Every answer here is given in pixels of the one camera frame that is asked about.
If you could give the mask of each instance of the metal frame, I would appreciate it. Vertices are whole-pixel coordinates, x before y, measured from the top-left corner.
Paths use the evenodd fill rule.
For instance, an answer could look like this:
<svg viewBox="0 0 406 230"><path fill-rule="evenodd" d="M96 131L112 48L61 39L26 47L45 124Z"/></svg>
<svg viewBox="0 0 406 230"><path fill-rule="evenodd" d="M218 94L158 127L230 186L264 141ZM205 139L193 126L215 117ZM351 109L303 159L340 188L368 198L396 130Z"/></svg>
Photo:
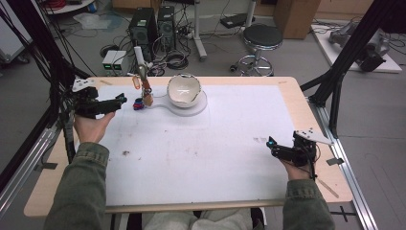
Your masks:
<svg viewBox="0 0 406 230"><path fill-rule="evenodd" d="M333 132L328 127L328 111L325 107L317 107L315 104L312 103L310 103L309 106L312 108L314 116L316 116L316 118L320 122L321 128L324 130L325 135L333 142L331 150L334 156L336 158L342 158L344 160L344 163L340 165L340 170L349 183L353 196L352 203L355 207L363 228L368 230L377 230L378 227L376 226L370 207L368 206L367 200L364 198L361 188L358 185L356 177L352 171L349 159L344 152L344 148L341 145L340 140L334 138Z"/></svg>
<svg viewBox="0 0 406 230"><path fill-rule="evenodd" d="M24 183L27 181L36 163L49 148L49 146L51 146L56 133L56 123L42 131L27 157L18 167L6 188L2 191L0 195L0 219L6 214L6 211L17 196L18 192L21 190Z"/></svg>

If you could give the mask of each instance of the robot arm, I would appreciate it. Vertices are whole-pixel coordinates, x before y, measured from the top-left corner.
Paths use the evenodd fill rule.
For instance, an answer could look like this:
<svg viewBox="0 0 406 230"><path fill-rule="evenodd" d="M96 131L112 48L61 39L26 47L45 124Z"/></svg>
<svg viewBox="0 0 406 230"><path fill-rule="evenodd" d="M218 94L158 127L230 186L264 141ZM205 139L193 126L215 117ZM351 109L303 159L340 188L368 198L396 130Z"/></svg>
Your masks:
<svg viewBox="0 0 406 230"><path fill-rule="evenodd" d="M328 41L331 44L337 43L343 48L349 41L352 33L358 26L358 22L350 22L338 31L331 32ZM370 72L376 69L386 60L382 58L389 52L389 39L376 32L364 50L355 61L361 70Z"/></svg>

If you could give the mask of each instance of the black metal pole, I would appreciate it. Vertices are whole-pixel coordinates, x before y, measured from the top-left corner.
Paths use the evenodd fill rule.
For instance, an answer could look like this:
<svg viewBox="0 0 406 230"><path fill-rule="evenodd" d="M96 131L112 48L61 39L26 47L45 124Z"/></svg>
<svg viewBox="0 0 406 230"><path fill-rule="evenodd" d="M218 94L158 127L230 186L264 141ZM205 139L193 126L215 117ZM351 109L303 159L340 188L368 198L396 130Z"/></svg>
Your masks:
<svg viewBox="0 0 406 230"><path fill-rule="evenodd" d="M329 128L335 138L338 138L338 108L344 76L375 32L385 22L391 12L394 11L396 1L397 0L374 0L331 68L319 78L311 80L301 86L302 90L306 91L320 84L316 92L309 97L310 102L317 106L325 106L326 100L333 94Z"/></svg>

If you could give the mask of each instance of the hand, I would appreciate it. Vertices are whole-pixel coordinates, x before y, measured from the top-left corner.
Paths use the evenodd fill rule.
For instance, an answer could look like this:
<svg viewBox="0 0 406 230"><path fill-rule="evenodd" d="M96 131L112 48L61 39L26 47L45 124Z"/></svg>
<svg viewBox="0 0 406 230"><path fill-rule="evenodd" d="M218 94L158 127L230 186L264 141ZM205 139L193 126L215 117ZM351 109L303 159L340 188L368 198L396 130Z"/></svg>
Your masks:
<svg viewBox="0 0 406 230"><path fill-rule="evenodd" d="M98 143L104 136L105 129L114 115L115 112L107 113L100 119L90 119L75 115L74 127L77 131L79 141L81 143Z"/></svg>
<svg viewBox="0 0 406 230"><path fill-rule="evenodd" d="M281 160L282 164L286 168L287 177L289 180L298 180L298 179L310 179L310 166L307 164L300 168L297 168L292 163Z"/></svg>

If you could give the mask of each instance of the black cable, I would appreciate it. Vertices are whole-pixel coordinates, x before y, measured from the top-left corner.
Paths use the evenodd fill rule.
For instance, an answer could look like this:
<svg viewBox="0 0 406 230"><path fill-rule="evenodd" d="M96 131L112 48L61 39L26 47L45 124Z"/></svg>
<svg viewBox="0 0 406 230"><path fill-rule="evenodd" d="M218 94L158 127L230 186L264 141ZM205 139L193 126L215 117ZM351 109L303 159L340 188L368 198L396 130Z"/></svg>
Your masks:
<svg viewBox="0 0 406 230"><path fill-rule="evenodd" d="M182 55L168 55L167 57L167 67L173 70L183 70L188 67L189 61L185 56Z"/></svg>

